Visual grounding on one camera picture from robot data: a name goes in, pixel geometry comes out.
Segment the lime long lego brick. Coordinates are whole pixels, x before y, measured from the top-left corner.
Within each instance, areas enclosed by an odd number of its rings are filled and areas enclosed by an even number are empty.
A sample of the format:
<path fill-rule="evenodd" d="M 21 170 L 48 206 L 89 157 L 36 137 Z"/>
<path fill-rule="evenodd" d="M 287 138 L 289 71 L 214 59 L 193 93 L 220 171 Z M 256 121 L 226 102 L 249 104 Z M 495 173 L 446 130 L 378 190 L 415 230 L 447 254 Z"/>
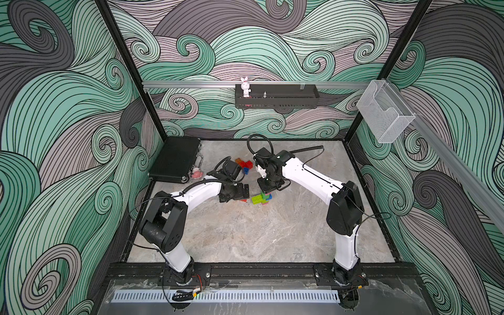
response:
<path fill-rule="evenodd" d="M 257 205 L 257 204 L 263 203 L 264 198 L 262 195 L 257 195 L 257 196 L 251 197 L 251 201 L 254 205 Z"/>

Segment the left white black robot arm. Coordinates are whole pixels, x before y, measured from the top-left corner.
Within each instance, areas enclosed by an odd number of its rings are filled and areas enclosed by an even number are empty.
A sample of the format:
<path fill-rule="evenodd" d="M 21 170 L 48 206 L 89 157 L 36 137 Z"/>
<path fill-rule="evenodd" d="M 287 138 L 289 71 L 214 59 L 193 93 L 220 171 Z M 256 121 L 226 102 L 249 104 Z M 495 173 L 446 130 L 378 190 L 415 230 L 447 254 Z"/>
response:
<path fill-rule="evenodd" d="M 181 243 L 188 214 L 211 198 L 220 203 L 249 198 L 249 188 L 239 178 L 242 168 L 230 156 L 222 159 L 202 180 L 186 188 L 155 195 L 139 226 L 139 234 L 158 250 L 175 281 L 192 279 L 194 259 Z"/>

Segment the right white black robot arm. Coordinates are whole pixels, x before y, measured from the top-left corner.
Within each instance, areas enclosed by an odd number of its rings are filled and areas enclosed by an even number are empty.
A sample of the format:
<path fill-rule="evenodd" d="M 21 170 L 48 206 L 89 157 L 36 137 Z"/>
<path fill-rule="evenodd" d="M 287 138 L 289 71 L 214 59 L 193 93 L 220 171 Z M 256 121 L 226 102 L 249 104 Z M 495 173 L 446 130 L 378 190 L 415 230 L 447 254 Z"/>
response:
<path fill-rule="evenodd" d="M 243 262 L 328 263 L 333 281 L 350 289 L 366 287 L 366 261 L 391 262 L 380 225 L 388 213 L 371 209 L 351 165 L 335 171 L 335 160 L 319 145 L 299 152 L 295 143 L 248 136 L 247 157 L 262 160 L 272 199 L 250 214 L 240 215 L 239 244 L 231 257 Z"/>

